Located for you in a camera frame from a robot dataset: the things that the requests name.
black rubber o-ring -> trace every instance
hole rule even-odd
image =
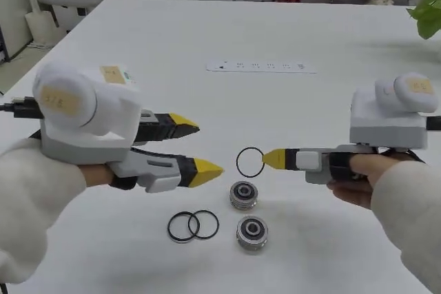
[[[213,216],[214,217],[214,219],[216,220],[216,230],[213,232],[213,234],[211,234],[211,235],[207,235],[206,237],[201,237],[201,236],[199,236],[198,235],[198,232],[199,232],[199,230],[196,228],[196,232],[193,232],[193,230],[192,230],[192,228],[191,228],[191,226],[190,226],[190,222],[192,221],[192,218],[193,217],[195,217],[196,219],[197,219],[197,217],[196,217],[196,214],[198,214],[198,213],[208,213],[209,215],[211,215],[211,216]],[[198,211],[196,211],[196,212],[194,212],[193,213],[193,216],[192,217],[190,217],[189,219],[188,219],[188,231],[190,231],[190,233],[192,234],[192,235],[194,235],[194,237],[196,238],[196,239],[199,239],[199,240],[208,240],[208,239],[211,239],[212,237],[214,237],[217,233],[218,233],[218,231],[219,231],[219,219],[218,219],[218,216],[216,216],[216,215],[214,215],[214,213],[212,213],[210,210],[198,210]]]
[[[190,237],[188,238],[179,238],[176,237],[175,235],[172,234],[172,231],[170,230],[170,226],[172,225],[172,222],[181,216],[190,216],[188,219],[188,224],[190,224],[190,221],[192,218],[194,218],[196,220],[196,232],[190,231],[190,233],[192,234]],[[201,223],[199,222],[199,219],[196,217],[196,215],[194,213],[190,213],[189,211],[181,211],[180,213],[177,213],[176,215],[173,215],[172,218],[170,218],[170,220],[168,221],[168,225],[167,225],[167,233],[168,236],[176,242],[179,243],[186,243],[189,242],[191,239],[195,238],[196,235],[198,234],[199,230],[201,229]]]
[[[246,147],[246,148],[242,149],[242,150],[239,152],[239,154],[237,154],[237,158],[236,158],[236,168],[237,168],[237,171],[239,171],[239,173],[240,173],[242,176],[244,176],[244,177],[246,177],[246,178],[255,178],[255,177],[259,176],[259,175],[262,173],[263,169],[265,168],[265,164],[264,164],[263,162],[262,162],[262,167],[260,168],[260,170],[258,171],[258,173],[255,174],[255,175],[253,175],[253,176],[249,176],[249,175],[244,174],[244,173],[240,170],[240,168],[239,168],[239,158],[240,158],[240,155],[242,155],[242,153],[243,153],[244,151],[247,151],[247,150],[249,150],[249,149],[253,149],[253,150],[255,150],[255,151],[258,151],[260,154],[262,154],[262,156],[264,155],[263,152],[262,152],[259,148],[257,148],[257,147]]]

floor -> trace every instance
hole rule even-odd
[[[0,65],[0,91],[6,93],[49,51],[26,48],[14,60]]]

hand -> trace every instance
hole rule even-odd
[[[110,184],[114,176],[107,165],[79,165],[78,168],[88,187]]]
[[[349,161],[351,169],[356,174],[366,175],[366,182],[336,182],[331,181],[327,186],[335,197],[367,209],[371,208],[373,188],[382,174],[397,163],[413,160],[410,156],[397,153],[392,157],[377,154],[358,154]]]

white sweater sleeve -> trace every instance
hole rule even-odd
[[[403,264],[441,293],[440,173],[421,162],[400,162],[377,182],[371,207]]]
[[[46,230],[85,187],[79,168],[46,158],[38,140],[22,140],[0,155],[0,283],[34,273],[46,252]]]

power outlet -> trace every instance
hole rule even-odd
[[[207,64],[210,72],[290,72],[315,74],[308,65],[297,62],[273,61],[213,61]]]

